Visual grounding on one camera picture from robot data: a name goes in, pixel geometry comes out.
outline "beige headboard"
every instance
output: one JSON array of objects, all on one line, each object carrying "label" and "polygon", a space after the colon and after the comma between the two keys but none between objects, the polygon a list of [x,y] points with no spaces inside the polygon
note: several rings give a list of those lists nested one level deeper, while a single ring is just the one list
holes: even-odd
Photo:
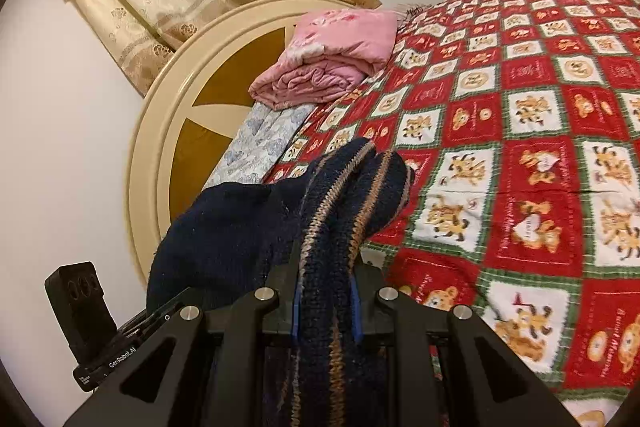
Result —
[{"label": "beige headboard", "polygon": [[253,100],[247,89],[276,62],[298,18],[338,0],[246,4],[184,43],[151,86],[134,131],[126,182],[133,261],[146,285],[162,236],[200,193]]}]

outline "light blue floral fabric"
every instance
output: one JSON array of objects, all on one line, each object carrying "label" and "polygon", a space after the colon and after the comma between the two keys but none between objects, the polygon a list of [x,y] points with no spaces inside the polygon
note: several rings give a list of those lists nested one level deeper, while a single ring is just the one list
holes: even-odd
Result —
[{"label": "light blue floral fabric", "polygon": [[256,102],[202,189],[224,182],[260,183],[314,107],[306,103],[274,111]]}]

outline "folded pink blanket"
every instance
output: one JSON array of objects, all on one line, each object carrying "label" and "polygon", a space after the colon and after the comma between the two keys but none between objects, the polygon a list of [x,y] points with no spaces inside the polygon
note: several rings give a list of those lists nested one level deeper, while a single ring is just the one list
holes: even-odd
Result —
[{"label": "folded pink blanket", "polygon": [[397,28],[396,14],[387,10],[303,15],[287,49],[249,94],[276,110],[337,100],[386,65]]}]

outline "silver bolt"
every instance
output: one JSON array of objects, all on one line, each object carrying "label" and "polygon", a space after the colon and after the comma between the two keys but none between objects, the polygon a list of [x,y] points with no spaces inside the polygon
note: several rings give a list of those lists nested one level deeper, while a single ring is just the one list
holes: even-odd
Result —
[{"label": "silver bolt", "polygon": [[273,296],[276,295],[271,288],[267,286],[263,286],[262,288],[258,288],[254,292],[254,296],[258,301],[268,301],[269,299],[273,299]]},{"label": "silver bolt", "polygon": [[198,318],[198,315],[200,315],[200,310],[196,306],[185,306],[180,310],[180,317],[186,321],[192,321]]},{"label": "silver bolt", "polygon": [[398,290],[391,288],[391,286],[385,286],[378,290],[378,295],[383,301],[395,301],[398,298]]},{"label": "silver bolt", "polygon": [[473,312],[469,306],[465,306],[464,304],[459,304],[455,308],[453,308],[453,314],[459,318],[461,321],[466,321],[471,318]]}]

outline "striped scarf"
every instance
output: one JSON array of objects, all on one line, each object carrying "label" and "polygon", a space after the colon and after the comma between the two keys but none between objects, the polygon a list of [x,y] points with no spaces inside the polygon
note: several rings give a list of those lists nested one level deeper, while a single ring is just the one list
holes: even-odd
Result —
[{"label": "striped scarf", "polygon": [[280,425],[383,423],[384,359],[356,345],[351,291],[361,243],[404,207],[413,173],[393,151],[356,139],[318,158],[300,210],[297,346],[282,386]]}]

